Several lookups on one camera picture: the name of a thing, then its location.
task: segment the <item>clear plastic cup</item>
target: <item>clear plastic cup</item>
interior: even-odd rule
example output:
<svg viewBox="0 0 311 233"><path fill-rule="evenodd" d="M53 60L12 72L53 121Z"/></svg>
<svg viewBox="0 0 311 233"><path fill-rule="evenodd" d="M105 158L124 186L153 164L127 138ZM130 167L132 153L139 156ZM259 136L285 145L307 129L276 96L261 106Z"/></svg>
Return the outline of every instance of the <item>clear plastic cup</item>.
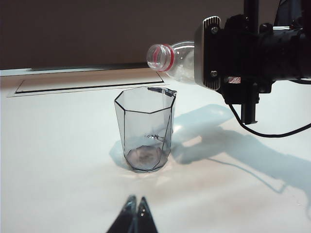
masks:
<svg viewBox="0 0 311 233"><path fill-rule="evenodd" d="M139 87L115 99L124 157L135 170L153 171L171 151L176 91Z"/></svg>

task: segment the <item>dark wall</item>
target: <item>dark wall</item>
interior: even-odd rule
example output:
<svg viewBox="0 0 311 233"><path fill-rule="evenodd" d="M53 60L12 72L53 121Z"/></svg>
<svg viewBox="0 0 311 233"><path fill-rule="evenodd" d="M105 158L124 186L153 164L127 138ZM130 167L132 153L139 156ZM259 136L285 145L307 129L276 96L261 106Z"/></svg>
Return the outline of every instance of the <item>dark wall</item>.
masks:
<svg viewBox="0 0 311 233"><path fill-rule="evenodd" d="M273 22L278 0L265 0ZM0 68L85 66L145 61L154 43L193 40L200 22L223 23L243 0L1 0Z"/></svg>

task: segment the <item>black cable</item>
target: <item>black cable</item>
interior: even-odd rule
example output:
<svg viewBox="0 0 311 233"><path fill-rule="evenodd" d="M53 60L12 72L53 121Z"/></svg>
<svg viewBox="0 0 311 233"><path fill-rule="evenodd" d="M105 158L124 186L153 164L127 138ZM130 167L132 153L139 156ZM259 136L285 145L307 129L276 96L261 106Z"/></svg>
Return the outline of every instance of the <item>black cable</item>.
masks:
<svg viewBox="0 0 311 233"><path fill-rule="evenodd" d="M299 80L290 80L293 83L299 83L299 84L307 84L310 85L311 81L310 80L303 80L303 79L299 79Z"/></svg>
<svg viewBox="0 0 311 233"><path fill-rule="evenodd" d="M308 124L308 125L305 125L305 126L299 128L299 129L290 131L290 132L288 132L288 133L282 133L282 134L264 134L264 133L258 133L258 132L256 132L256 131L254 131L254 130L248 128L247 126L245 126L245 125L242 123L242 121L241 121L239 115L238 115L237 112L235 111L235 109L234 109L234 107L232 106L232 104L229 104L229 107L230 107L231 111L233 112L233 115L234 115L235 118L237 119L238 123L242 126L243 129L245 129L245 130L247 130L247 131L249 131L249 132L251 132L251 133L253 133L253 134L257 135L257 136L260 136L260 137L269 137L269 138L273 138L273 137L274 137L274 138L275 138L275 137L276 137L276 138L287 137L287 136L290 136L290 135L293 135L293 134L296 134L296 133L299 133L299 132L301 132L301 131L304 131L304 130L306 130L306 129L311 128L311 123L310 123L310 124Z"/></svg>

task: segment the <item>screw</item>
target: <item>screw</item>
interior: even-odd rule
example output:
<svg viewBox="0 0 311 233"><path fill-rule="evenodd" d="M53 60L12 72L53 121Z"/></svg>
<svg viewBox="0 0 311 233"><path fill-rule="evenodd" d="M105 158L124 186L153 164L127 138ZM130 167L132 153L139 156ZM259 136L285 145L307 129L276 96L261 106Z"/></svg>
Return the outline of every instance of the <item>screw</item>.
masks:
<svg viewBox="0 0 311 233"><path fill-rule="evenodd" d="M210 31L212 32L212 34L216 34L218 32L218 27L212 27Z"/></svg>
<svg viewBox="0 0 311 233"><path fill-rule="evenodd" d="M212 70L212 71L210 72L210 75L211 75L213 78L215 78L215 77L218 75L218 73L217 73L216 70Z"/></svg>

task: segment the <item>black metal rod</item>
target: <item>black metal rod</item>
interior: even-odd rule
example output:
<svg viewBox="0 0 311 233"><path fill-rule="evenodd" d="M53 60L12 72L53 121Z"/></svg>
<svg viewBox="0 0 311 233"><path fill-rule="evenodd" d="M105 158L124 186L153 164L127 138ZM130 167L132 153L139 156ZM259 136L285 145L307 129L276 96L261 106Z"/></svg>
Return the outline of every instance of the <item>black metal rod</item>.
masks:
<svg viewBox="0 0 311 233"><path fill-rule="evenodd" d="M248 19L248 28L252 33L258 33L259 0L244 0L244 15Z"/></svg>

